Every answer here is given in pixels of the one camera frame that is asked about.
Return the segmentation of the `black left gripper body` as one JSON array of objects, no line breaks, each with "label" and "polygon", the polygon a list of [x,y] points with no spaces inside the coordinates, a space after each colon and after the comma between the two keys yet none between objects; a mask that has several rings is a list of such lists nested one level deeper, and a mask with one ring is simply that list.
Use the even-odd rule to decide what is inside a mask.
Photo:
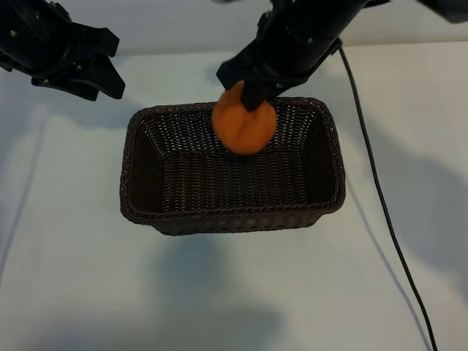
[{"label": "black left gripper body", "polygon": [[56,1],[2,1],[1,68],[53,75],[78,62],[74,33],[69,13]]}]

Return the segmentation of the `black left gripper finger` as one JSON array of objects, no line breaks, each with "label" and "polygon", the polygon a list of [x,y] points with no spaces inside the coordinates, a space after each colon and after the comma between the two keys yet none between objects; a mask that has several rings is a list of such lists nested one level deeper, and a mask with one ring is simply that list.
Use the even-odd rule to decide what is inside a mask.
[{"label": "black left gripper finger", "polygon": [[82,99],[95,101],[98,93],[114,99],[123,97],[125,82],[111,60],[102,53],[95,53],[83,61],[46,78],[32,78],[33,86],[53,88]]},{"label": "black left gripper finger", "polygon": [[119,38],[108,28],[94,28],[78,23],[72,24],[71,39],[82,48],[102,52],[114,57],[119,45]]}]

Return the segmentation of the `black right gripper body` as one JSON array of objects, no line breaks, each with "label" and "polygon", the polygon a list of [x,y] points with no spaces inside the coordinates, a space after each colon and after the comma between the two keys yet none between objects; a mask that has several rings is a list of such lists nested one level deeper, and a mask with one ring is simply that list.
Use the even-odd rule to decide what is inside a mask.
[{"label": "black right gripper body", "polygon": [[259,24],[259,60],[279,75],[308,72],[325,55],[365,1],[272,1]]}]

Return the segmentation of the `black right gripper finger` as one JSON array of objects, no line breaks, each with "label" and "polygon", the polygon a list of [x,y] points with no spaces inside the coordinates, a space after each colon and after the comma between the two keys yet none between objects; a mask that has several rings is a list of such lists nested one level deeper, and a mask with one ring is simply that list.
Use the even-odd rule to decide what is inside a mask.
[{"label": "black right gripper finger", "polygon": [[303,85],[311,76],[312,74],[273,76],[273,92],[271,98],[278,97],[291,88]]},{"label": "black right gripper finger", "polygon": [[272,79],[257,45],[247,45],[240,53],[224,61],[216,76],[226,91],[237,83],[243,83],[240,99],[249,112],[256,110],[270,96],[271,89],[267,84]]}]

